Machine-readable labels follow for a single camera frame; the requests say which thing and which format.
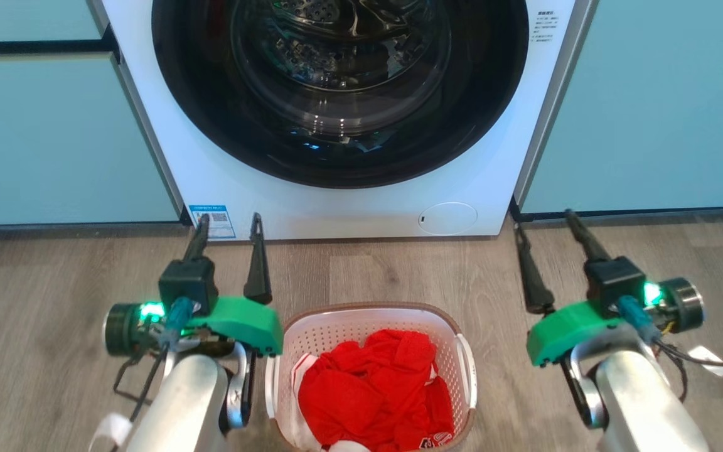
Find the white tag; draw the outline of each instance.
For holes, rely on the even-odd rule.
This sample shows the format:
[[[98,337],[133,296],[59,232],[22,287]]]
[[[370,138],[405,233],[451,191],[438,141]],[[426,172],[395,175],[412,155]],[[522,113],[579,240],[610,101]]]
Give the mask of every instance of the white tag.
[[[714,352],[709,351],[703,346],[694,347],[694,349],[688,352],[688,354],[691,355],[692,358],[697,358],[697,360],[723,361],[722,358],[717,357]],[[705,369],[707,369],[709,372],[714,373],[714,375],[718,375],[718,377],[723,377],[723,367],[705,365],[703,365],[703,367],[705,367]]]
[[[99,438],[108,438],[117,446],[124,444],[124,440],[127,439],[127,435],[132,429],[132,423],[126,417],[118,412],[110,412],[108,416],[100,421],[97,426],[97,431],[94,432],[94,438],[91,438],[91,443],[88,444],[88,452],[91,452],[91,448],[94,446],[94,441]]]

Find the washing machine door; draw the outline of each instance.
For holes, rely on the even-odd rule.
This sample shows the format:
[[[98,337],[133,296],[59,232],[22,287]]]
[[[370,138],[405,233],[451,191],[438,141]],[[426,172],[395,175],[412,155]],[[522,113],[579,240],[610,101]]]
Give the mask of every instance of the washing machine door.
[[[365,188],[450,162],[504,112],[524,0],[154,0],[175,100],[206,137],[284,180]]]

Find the red cloth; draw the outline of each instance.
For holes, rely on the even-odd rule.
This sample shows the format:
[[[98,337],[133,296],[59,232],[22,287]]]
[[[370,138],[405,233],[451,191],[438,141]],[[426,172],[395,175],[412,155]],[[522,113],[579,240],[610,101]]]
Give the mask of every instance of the red cloth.
[[[441,378],[430,379],[437,349],[427,335],[381,330],[364,347],[341,343],[303,375],[298,403],[325,446],[356,441],[373,452],[448,443],[453,410]]]

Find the instruction label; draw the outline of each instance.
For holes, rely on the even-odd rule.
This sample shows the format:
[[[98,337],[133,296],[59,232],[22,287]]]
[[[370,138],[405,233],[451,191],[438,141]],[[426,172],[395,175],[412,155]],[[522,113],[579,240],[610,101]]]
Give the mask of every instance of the instruction label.
[[[528,39],[533,43],[550,43],[556,35],[559,23],[560,17],[556,11],[551,11],[551,9],[537,11]]]
[[[196,224],[199,224],[200,218],[203,215],[210,217],[210,224],[208,228],[209,239],[235,239],[236,232],[233,231],[233,223],[230,223],[230,215],[227,213],[227,208],[220,205],[190,205],[189,210],[191,211],[191,220]]]

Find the laundry basket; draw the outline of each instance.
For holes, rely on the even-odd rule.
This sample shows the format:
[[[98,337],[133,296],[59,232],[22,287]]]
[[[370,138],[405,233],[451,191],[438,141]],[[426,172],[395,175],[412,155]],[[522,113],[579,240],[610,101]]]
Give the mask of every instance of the laundry basket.
[[[297,409],[297,398],[287,382],[298,358],[305,353],[330,352],[349,340],[363,343],[385,328],[425,333],[437,347],[437,370],[451,396],[456,435],[450,443],[433,450],[450,450],[464,441],[476,412],[476,364],[456,323],[441,309],[424,304],[357,303],[329,306],[294,318],[284,332],[284,354],[267,359],[267,414],[287,443],[293,443],[292,419]]]

